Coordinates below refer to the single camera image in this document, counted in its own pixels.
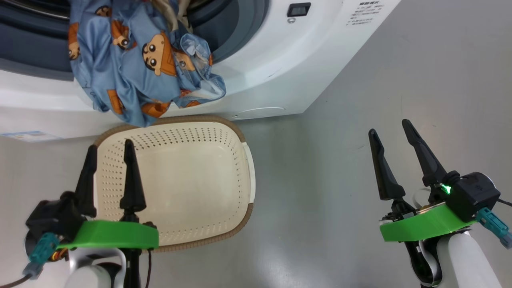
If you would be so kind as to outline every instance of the cartoon character print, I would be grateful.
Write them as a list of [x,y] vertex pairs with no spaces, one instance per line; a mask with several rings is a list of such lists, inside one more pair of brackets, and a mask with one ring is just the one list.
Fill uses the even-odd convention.
[[114,111],[115,113],[117,113],[119,115],[122,115],[123,110],[124,110],[124,105],[123,105],[123,102],[121,102],[121,99],[119,99],[119,96],[117,95],[117,91],[112,89],[112,90],[107,90],[106,92],[110,98],[110,104],[112,105],[112,111]]
[[142,59],[146,67],[154,71],[155,75],[160,76],[163,72],[170,76],[176,76],[172,52],[169,39],[162,31],[142,46]]
[[154,103],[146,103],[142,105],[142,112],[154,118],[160,118],[169,109],[170,102],[163,103],[156,99],[152,99]]
[[180,98],[183,98],[183,97],[187,96],[190,93],[192,93],[192,91],[187,90],[187,89],[180,89]]
[[78,33],[78,22],[69,25],[68,29],[68,49],[69,59],[75,60],[80,55],[80,46],[78,45],[77,39]]
[[176,60],[178,61],[179,65],[182,69],[185,69],[187,71],[195,71],[196,70],[196,67],[192,63],[192,60],[190,60],[190,57],[188,56],[187,53],[180,51],[180,50],[175,50],[174,52],[175,52]]
[[[130,29],[128,26],[123,26],[121,21],[114,20],[111,24],[111,32],[113,38],[112,43],[119,46],[122,50],[126,50],[130,43],[130,40],[128,39]],[[132,48],[135,46],[137,46],[137,42],[134,41]]]
[[103,16],[103,17],[110,17],[112,16],[112,8],[110,8],[107,5],[103,5],[96,9],[96,15]]

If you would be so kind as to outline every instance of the clothing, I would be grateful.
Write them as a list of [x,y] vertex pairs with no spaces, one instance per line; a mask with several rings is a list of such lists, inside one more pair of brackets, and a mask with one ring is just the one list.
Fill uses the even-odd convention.
[[[177,0],[167,1],[167,15],[179,11]],[[170,25],[151,2],[70,4],[71,68],[96,110],[112,110],[123,121],[146,127],[171,102],[186,108],[226,94],[224,80],[211,73],[208,43],[179,21]]]

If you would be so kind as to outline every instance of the teal connector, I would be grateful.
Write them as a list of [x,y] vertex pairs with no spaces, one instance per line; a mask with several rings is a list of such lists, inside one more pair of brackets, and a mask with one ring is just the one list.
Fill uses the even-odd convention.
[[60,241],[57,235],[53,233],[44,233],[34,251],[29,256],[30,263],[23,269],[23,275],[30,275],[30,279],[35,280],[41,274],[42,267],[48,258],[57,250]]
[[508,226],[489,208],[482,208],[478,211],[475,220],[496,235],[505,248],[512,248],[512,234],[508,232]]

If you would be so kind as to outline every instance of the green led light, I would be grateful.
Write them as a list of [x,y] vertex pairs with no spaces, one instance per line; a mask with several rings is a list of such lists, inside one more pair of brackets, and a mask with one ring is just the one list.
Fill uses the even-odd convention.
[[443,190],[449,195],[450,194],[450,190],[452,189],[452,187],[446,186],[444,184],[441,184],[441,186],[443,187]]

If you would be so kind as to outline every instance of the gray floor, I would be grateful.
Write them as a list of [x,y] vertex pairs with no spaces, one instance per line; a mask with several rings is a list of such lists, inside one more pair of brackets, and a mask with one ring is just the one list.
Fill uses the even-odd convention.
[[[486,173],[512,200],[511,10],[507,0],[403,0],[304,114],[237,122],[257,174],[249,223],[225,241],[156,254],[152,287],[419,287],[403,244],[379,233],[390,203],[377,196],[367,132],[377,129],[408,199],[423,185],[403,118],[447,170]],[[75,188],[93,140],[0,138],[0,282],[26,264],[28,214]],[[512,209],[494,211],[512,223]],[[503,287],[512,286],[511,251],[473,228]],[[23,287],[62,287],[66,270],[48,265]]]

